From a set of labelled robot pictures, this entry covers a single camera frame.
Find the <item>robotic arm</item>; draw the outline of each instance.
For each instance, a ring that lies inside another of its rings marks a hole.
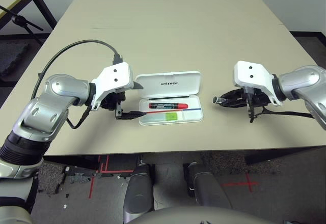
[[[224,107],[248,107],[250,122],[258,115],[276,114],[314,118],[326,130],[326,71],[319,66],[304,66],[282,74],[270,74],[262,65],[239,61],[234,66],[235,86],[241,89],[214,97],[213,103]],[[283,101],[303,99],[310,114],[273,112],[265,108],[269,103],[282,106]],[[263,107],[255,114],[255,107]]]
[[[104,68],[91,83],[65,74],[49,77],[42,94],[25,107],[0,149],[0,223],[32,223],[29,213],[37,193],[37,171],[66,120],[76,129],[90,111],[100,107],[115,110],[116,119],[134,119],[146,114],[122,111],[125,91],[143,87],[133,81],[130,66],[119,55],[115,55],[115,60],[118,62]],[[87,106],[76,126],[68,119],[68,108],[72,105]]]

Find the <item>case lid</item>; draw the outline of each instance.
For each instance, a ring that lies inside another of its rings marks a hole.
[[[199,92],[199,71],[142,74],[136,82],[144,87],[138,90],[142,98],[161,98],[194,95]]]

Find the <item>green sticky note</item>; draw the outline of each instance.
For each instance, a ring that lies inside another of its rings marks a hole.
[[[166,121],[177,121],[178,120],[178,114],[173,112],[173,113],[166,113],[165,114],[165,120]]]

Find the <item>unitree logo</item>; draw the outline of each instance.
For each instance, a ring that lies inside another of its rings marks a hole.
[[[177,85],[178,83],[177,82],[164,82],[164,83],[161,83],[161,86],[163,85]]]

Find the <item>black cable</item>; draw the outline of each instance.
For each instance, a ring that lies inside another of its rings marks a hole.
[[[106,42],[103,42],[103,41],[99,41],[99,40],[93,40],[93,39],[88,39],[88,40],[82,40],[82,41],[78,41],[78,42],[75,42],[75,43],[72,43],[66,47],[64,47],[63,49],[61,49],[59,52],[57,52],[56,55],[54,55],[52,57],[52,59],[50,59],[50,61],[45,65],[44,69],[42,70],[42,72],[39,74],[39,78],[34,86],[34,89],[33,89],[33,93],[32,93],[32,97],[31,97],[31,100],[34,99],[36,97],[36,93],[37,93],[37,90],[41,84],[41,81],[46,73],[46,71],[50,68],[50,66],[52,65],[52,63],[62,54],[64,53],[65,51],[67,51],[68,49],[74,47],[74,46],[77,46],[79,44],[83,44],[83,43],[89,43],[89,42],[95,42],[95,43],[99,43],[99,44],[102,44],[104,46],[107,46],[108,48],[110,48],[113,52],[114,52],[114,59],[113,59],[113,64],[118,64],[118,63],[121,63],[122,62],[122,58],[120,57],[120,55],[118,54],[118,52],[116,51],[116,49],[114,47],[112,47],[111,45],[107,44]],[[73,125],[72,122],[67,118],[67,123],[69,124],[69,126],[72,128],[72,129],[77,129],[82,123],[83,121],[86,119],[86,117],[89,115],[90,111],[92,110],[92,106],[89,105],[87,107],[87,109],[84,111],[83,115],[81,116],[81,119],[79,120],[79,122],[77,123],[77,125]]]
[[[77,123],[77,125],[73,125],[72,122],[67,118],[67,123],[68,125],[72,128],[72,129],[77,129],[83,122],[84,120],[87,118],[87,116],[90,114],[90,111],[92,110],[92,106],[89,105],[87,107],[87,109],[84,111],[83,115],[81,116],[81,119],[79,120],[79,122]]]
[[[104,46],[107,46],[108,48],[110,48],[114,52],[114,59],[120,58],[120,55],[118,54],[118,52],[116,51],[116,49],[114,47],[112,47],[111,45],[107,44],[106,42],[102,42],[102,41],[99,41],[99,40],[89,39],[89,40],[82,40],[82,41],[78,41],[78,42],[72,43],[72,44],[64,47],[63,49],[61,49],[59,52],[57,52],[57,54],[54,55],[52,57],[52,59],[50,59],[50,61],[45,65],[44,69],[39,74],[39,78],[38,78],[38,80],[37,80],[37,82],[36,82],[36,84],[34,86],[31,100],[36,97],[37,90],[38,90],[38,88],[39,88],[39,86],[41,84],[41,81],[42,81],[42,79],[43,79],[46,71],[50,68],[51,64],[57,59],[57,57],[59,57],[62,53],[64,53],[65,51],[67,51],[68,49],[70,49],[70,48],[72,48],[74,46],[77,46],[77,45],[83,44],[83,43],[88,43],[88,42],[95,42],[95,43],[99,43],[99,44],[102,44]]]
[[[284,115],[284,116],[302,116],[306,118],[313,118],[313,116],[309,113],[300,113],[300,112],[293,112],[293,111],[283,111],[283,112],[275,112],[268,110],[263,106],[263,111],[255,114],[255,118],[258,117],[259,115]]]

